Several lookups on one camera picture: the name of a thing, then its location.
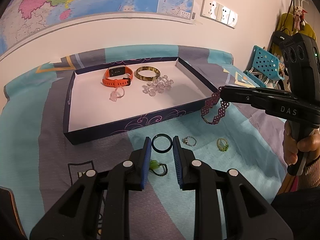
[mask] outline shallow box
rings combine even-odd
[[[142,86],[147,82],[133,77],[130,86],[124,87],[124,97],[113,102],[109,97],[115,88],[104,86],[102,78],[109,67],[120,65],[127,65],[133,72],[141,66],[155,67],[161,76],[167,75],[174,84],[170,90],[151,97],[142,92]],[[198,111],[216,91],[208,80],[179,57],[127,60],[78,69],[68,87],[63,133],[72,144],[79,144],[130,131]]]

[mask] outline black pants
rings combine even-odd
[[[320,240],[320,187],[277,195],[271,205],[291,228],[294,240]]]

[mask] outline green bead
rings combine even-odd
[[[149,169],[150,170],[156,170],[159,167],[160,167],[159,162],[157,162],[156,160],[151,160],[150,161],[150,164],[149,164]]]

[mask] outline orange watch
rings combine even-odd
[[[128,74],[129,77],[123,79],[109,79],[109,77],[116,77],[124,74]],[[107,69],[106,73],[104,74],[104,79],[102,79],[102,83],[106,87],[124,87],[130,86],[132,78],[133,71],[130,68],[128,68],[127,66],[118,66]]]

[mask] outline silver ring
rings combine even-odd
[[[194,143],[194,144],[190,144],[190,143],[188,142],[188,138],[192,138],[193,140],[195,140],[195,143]],[[197,140],[196,140],[194,137],[192,137],[192,136],[187,136],[187,137],[183,138],[183,139],[182,139],[182,142],[183,142],[184,144],[188,145],[188,146],[191,146],[191,147],[197,145]]]

